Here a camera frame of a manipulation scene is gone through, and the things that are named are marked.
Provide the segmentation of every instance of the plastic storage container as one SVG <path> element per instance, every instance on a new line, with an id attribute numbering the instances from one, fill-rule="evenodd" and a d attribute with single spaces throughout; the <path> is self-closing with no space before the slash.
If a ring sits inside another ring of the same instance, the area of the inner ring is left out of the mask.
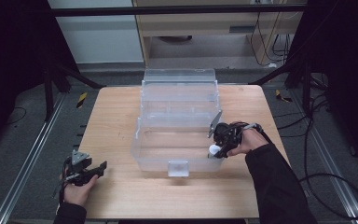
<path id="1" fill-rule="evenodd" d="M 212 120 L 220 110 L 214 70 L 147 69 L 131 154 L 144 171 L 168 176 L 218 171 L 208 158 Z"/>

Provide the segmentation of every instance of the black jacket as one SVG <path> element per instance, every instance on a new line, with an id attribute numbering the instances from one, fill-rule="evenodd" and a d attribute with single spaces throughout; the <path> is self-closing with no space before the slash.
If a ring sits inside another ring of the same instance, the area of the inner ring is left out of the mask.
<path id="1" fill-rule="evenodd" d="M 245 157 L 255 182 L 261 224 L 314 224 L 304 191 L 286 160 L 273 144 L 250 151 Z M 63 203 L 54 224 L 83 224 L 86 209 Z"/>

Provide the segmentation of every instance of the wooden table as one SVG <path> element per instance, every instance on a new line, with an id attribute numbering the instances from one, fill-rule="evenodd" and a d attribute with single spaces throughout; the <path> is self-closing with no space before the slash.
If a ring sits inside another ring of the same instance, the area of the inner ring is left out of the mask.
<path id="1" fill-rule="evenodd" d="M 89 195 L 88 218 L 258 217 L 253 179 L 242 155 L 224 160 L 219 172 L 190 173 L 190 177 L 139 169 L 130 151 L 140 112 L 140 89 L 100 90 L 79 149 L 93 158 L 91 167 L 103 161 L 108 164 Z M 220 85 L 219 92 L 225 122 L 261 124 L 286 158 L 259 86 Z"/>

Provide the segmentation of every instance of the horizontal black bar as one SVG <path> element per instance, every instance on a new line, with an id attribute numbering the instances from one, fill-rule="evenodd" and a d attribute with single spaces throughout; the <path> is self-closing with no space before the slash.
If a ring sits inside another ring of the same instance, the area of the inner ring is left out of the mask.
<path id="1" fill-rule="evenodd" d="M 29 11 L 29 13 L 52 14 L 54 17 L 76 16 L 122 16 L 156 14 L 234 13 L 234 12 L 296 12 L 322 8 L 307 4 L 268 5 L 212 5 L 174 7 L 95 7 L 95 8 L 54 8 L 52 10 Z"/>

